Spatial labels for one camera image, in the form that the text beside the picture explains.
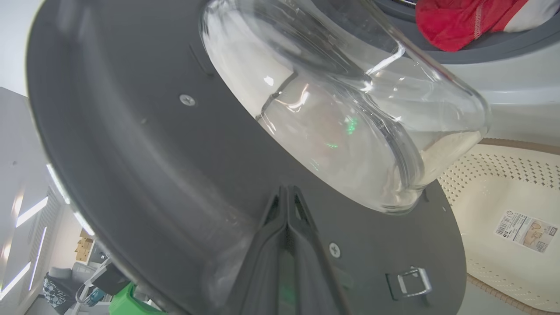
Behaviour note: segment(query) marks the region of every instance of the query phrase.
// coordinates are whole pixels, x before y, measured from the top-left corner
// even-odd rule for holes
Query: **washing machine door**
[[[489,111],[364,8],[375,54],[312,1],[42,6],[27,77],[53,174],[115,263],[166,310],[228,309],[271,194],[296,186],[319,247],[336,249],[324,258],[352,313],[458,311],[465,255],[433,180],[484,135]],[[364,152],[379,158],[363,164]],[[349,170],[370,194],[348,189],[340,165],[353,159],[363,167]],[[415,195],[389,198],[402,192]],[[425,271],[420,284],[411,267]],[[297,295],[284,285],[280,302],[294,310]]]

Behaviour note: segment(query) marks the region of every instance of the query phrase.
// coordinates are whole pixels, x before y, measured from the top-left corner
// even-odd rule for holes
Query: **screw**
[[[329,244],[329,251],[330,251],[330,254],[333,255],[334,258],[339,258],[340,257],[340,248],[338,248],[338,245],[336,245],[335,243],[330,243]]]
[[[190,95],[187,94],[179,95],[179,100],[187,106],[194,106],[197,103]]]

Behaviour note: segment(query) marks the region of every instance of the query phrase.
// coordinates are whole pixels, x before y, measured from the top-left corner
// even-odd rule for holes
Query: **ceiling light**
[[[58,178],[57,172],[54,170],[53,165],[47,164],[46,169],[49,171],[50,177],[53,179],[54,185],[56,186],[58,193],[60,193],[62,199],[64,199],[64,202],[67,205],[69,205],[70,197],[68,196],[68,192],[66,191],[66,189],[64,189],[64,186],[62,186],[62,183],[60,182],[60,179]]]
[[[8,257],[10,256],[11,249],[12,249],[12,245],[8,244],[2,250],[2,260],[4,260],[4,262],[8,262]]]
[[[14,286],[16,286],[16,284],[21,280],[21,278],[23,278],[25,274],[29,271],[30,267],[31,267],[31,262],[27,263],[27,265],[20,271],[20,273],[17,274],[15,278],[13,278],[12,282],[10,282],[5,288],[2,288],[2,291],[0,291],[0,300],[2,300],[8,294],[8,292],[10,292],[10,290],[13,289]]]
[[[37,212],[41,211],[46,206],[46,202],[49,200],[49,197],[45,197],[43,200],[39,201],[35,206],[31,207],[31,209],[27,210],[24,214],[20,215],[17,218],[16,227],[22,225],[25,221],[29,220],[32,216],[37,214]]]
[[[91,226],[86,222],[86,219],[84,219],[79,212],[74,212],[74,216],[76,217],[76,220],[78,220],[80,225],[83,227],[83,229],[86,230],[86,232],[89,235],[91,236],[95,235],[94,231],[91,229]]]
[[[273,86],[274,85],[274,79],[271,77],[266,77],[264,78],[264,82],[266,82],[268,85]]]
[[[23,201],[24,201],[23,194],[19,194],[18,196],[16,196],[16,199],[13,201],[13,208],[12,208],[12,213],[14,213],[14,216],[18,216],[20,214],[21,204]]]
[[[33,286],[33,279],[35,278],[35,271],[37,271],[37,264],[39,263],[39,257],[41,257],[41,249],[43,248],[43,241],[45,240],[46,226],[43,229],[43,236],[41,237],[41,243],[39,243],[39,250],[37,251],[37,259],[35,260],[35,265],[33,266],[33,273],[31,274],[31,281],[29,282],[29,291]]]

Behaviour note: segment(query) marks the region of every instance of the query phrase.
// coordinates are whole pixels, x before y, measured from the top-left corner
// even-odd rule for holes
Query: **white washing machine body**
[[[560,146],[560,43],[508,59],[444,66],[491,105],[487,137]]]

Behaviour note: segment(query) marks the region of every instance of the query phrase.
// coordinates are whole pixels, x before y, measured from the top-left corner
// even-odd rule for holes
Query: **beige laundry basket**
[[[558,148],[481,143],[498,145],[476,145],[439,178],[469,281],[530,314],[560,312],[560,155],[535,150]]]

